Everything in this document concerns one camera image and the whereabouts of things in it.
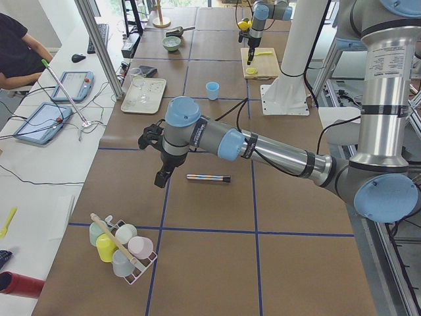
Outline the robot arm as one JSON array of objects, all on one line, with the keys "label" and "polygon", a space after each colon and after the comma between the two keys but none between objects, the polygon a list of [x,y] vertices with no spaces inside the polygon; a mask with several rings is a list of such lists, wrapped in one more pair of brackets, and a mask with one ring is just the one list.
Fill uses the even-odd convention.
[{"label": "robot arm", "polygon": [[243,157],[311,179],[375,222],[392,223],[413,213],[420,192],[408,176],[402,147],[420,2],[342,1],[338,22],[339,38],[361,42],[368,52],[359,123],[339,120],[323,130],[331,143],[357,143],[351,158],[319,155],[212,120],[191,98],[176,97],[155,127],[153,147],[163,163],[155,184],[165,187],[190,147],[198,147],[221,159]]},{"label": "robot arm", "polygon": [[251,27],[246,31],[247,44],[249,46],[247,65],[250,65],[254,59],[255,50],[260,45],[266,21],[268,19],[291,20],[293,8],[289,6],[289,1],[275,1],[274,3],[257,1],[252,7],[252,12]]}]

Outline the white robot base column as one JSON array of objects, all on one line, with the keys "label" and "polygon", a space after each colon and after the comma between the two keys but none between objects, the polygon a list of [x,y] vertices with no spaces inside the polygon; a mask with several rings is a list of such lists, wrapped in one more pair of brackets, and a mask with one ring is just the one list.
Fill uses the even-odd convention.
[{"label": "white robot base column", "polygon": [[297,2],[280,65],[280,75],[271,85],[260,87],[264,115],[309,115],[304,73],[329,6],[328,0]]}]

